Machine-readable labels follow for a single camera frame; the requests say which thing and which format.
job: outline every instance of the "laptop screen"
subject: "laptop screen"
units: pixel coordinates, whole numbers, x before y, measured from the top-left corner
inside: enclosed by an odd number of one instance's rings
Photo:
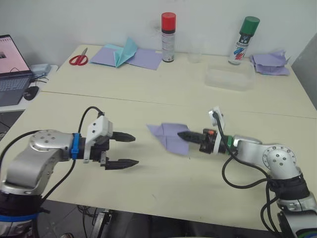
[[[29,70],[11,37],[0,36],[0,74]]]

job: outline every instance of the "scissors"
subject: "scissors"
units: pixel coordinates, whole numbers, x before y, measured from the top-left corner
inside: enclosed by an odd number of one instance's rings
[[[75,56],[75,57],[71,58],[69,60],[69,63],[71,65],[79,65],[79,66],[87,64],[88,57],[85,55],[85,53],[87,52],[87,49],[88,48],[84,49],[84,51],[81,53],[81,55],[78,55],[78,56]]]

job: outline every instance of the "spray can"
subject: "spray can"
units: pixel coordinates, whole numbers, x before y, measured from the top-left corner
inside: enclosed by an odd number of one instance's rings
[[[165,62],[174,61],[174,45],[176,30],[176,14],[165,12],[162,14],[162,59]]]
[[[247,16],[242,24],[238,41],[236,42],[233,51],[229,57],[229,63],[240,64],[239,60],[242,60],[246,50],[249,46],[251,38],[260,23],[260,19],[254,16]]]

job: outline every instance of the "computer mouse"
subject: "computer mouse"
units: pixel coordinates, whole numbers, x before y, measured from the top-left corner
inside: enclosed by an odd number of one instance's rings
[[[31,101],[33,98],[35,98],[36,94],[39,91],[39,87],[38,86],[32,86],[29,87],[27,89],[25,89],[24,93],[23,93],[23,97],[28,100]]]

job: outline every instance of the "red cap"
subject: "red cap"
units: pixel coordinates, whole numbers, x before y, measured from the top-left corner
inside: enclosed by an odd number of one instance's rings
[[[173,12],[164,12],[162,14],[162,30],[173,31],[176,29],[176,14]]]

